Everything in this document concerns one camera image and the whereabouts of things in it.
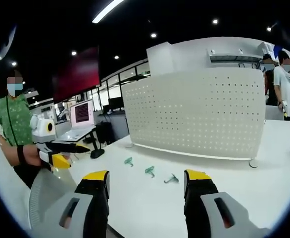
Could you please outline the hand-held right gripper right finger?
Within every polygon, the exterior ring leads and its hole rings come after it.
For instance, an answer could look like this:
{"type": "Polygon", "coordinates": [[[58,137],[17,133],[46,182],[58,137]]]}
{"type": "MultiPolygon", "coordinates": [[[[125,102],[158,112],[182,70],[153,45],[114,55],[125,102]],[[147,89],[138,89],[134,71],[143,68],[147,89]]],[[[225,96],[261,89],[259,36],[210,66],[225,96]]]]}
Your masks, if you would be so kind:
{"type": "Polygon", "coordinates": [[[184,171],[184,215],[189,238],[260,238],[262,229],[248,210],[226,192],[219,192],[204,172],[184,171]]]}

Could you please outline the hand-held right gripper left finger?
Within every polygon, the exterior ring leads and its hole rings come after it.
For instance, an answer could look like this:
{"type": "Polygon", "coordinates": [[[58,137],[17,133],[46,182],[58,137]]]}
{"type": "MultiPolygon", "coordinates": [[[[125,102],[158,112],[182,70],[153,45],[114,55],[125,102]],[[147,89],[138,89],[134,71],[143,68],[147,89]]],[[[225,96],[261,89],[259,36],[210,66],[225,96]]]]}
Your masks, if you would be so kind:
{"type": "Polygon", "coordinates": [[[109,216],[110,172],[85,175],[74,191],[48,206],[42,222],[43,238],[105,238],[109,216]]]}

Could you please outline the person's left hand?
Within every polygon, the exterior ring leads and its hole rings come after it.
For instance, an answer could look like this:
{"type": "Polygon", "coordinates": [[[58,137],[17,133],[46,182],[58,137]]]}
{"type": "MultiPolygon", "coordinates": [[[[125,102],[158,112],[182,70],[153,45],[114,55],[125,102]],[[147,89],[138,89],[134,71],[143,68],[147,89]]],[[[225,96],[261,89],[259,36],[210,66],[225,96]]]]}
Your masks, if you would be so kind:
{"type": "Polygon", "coordinates": [[[34,166],[41,165],[41,159],[38,154],[38,148],[34,144],[27,144],[23,146],[23,155],[25,157],[25,161],[34,166]]]}

